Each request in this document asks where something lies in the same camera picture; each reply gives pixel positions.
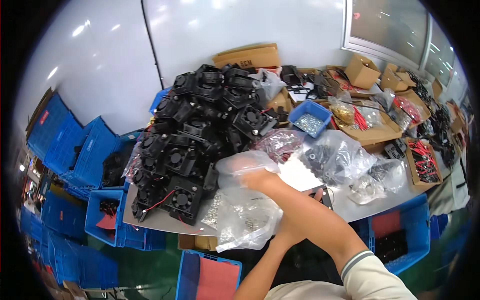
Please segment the shirt sleeve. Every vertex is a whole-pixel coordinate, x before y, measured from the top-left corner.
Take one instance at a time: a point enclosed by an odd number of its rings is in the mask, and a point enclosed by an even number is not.
[[[340,276],[352,300],[416,299],[402,280],[390,273],[368,250],[354,255],[345,264]]]

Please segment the window frame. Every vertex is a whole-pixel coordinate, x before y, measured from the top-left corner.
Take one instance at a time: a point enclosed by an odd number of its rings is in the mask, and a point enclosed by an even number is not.
[[[371,41],[351,36],[352,15],[353,15],[353,0],[344,0],[344,15],[343,15],[343,36],[342,45],[340,49],[353,51],[362,55],[374,56],[381,60],[390,61],[394,64],[407,67],[411,70],[417,70],[420,73],[425,73],[425,65],[429,55],[430,43],[432,41],[432,15],[427,13],[427,32],[425,38],[425,45],[423,47],[423,54],[420,64],[415,63],[402,54],[393,51],[387,47],[378,45]]]

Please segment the black cable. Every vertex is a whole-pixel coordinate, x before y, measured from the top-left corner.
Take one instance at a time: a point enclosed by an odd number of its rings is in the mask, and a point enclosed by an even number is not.
[[[146,27],[146,29],[147,29],[148,40],[150,41],[150,46],[152,47],[152,53],[153,53],[153,59],[155,60],[156,71],[158,72],[158,78],[159,78],[159,80],[160,80],[160,85],[162,86],[162,90],[164,90],[165,87],[163,86],[162,75],[160,74],[160,66],[158,65],[158,60],[156,59],[155,47],[153,46],[152,36],[150,35],[150,28],[149,28],[148,23],[147,23],[147,17],[146,17],[146,14],[145,14],[144,0],[142,0],[142,1],[140,2],[140,4],[142,5],[142,13],[144,14],[144,21],[145,21],[145,27]]]

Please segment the forearm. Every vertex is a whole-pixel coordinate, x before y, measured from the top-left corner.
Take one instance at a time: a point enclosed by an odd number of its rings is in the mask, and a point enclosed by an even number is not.
[[[350,257],[367,248],[340,216],[290,187],[277,175],[266,180],[259,191],[274,200],[312,243],[333,258],[339,273]]]
[[[270,290],[275,274],[289,246],[270,241],[270,245],[258,264],[244,278],[235,292],[234,300],[263,300]]]

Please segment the glass window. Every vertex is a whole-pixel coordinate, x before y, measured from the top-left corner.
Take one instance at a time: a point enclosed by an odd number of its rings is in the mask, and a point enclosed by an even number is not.
[[[428,30],[418,0],[352,0],[350,36],[391,49],[420,65]]]
[[[445,86],[452,77],[455,52],[448,38],[432,19],[432,42],[430,43],[425,71],[438,78]]]

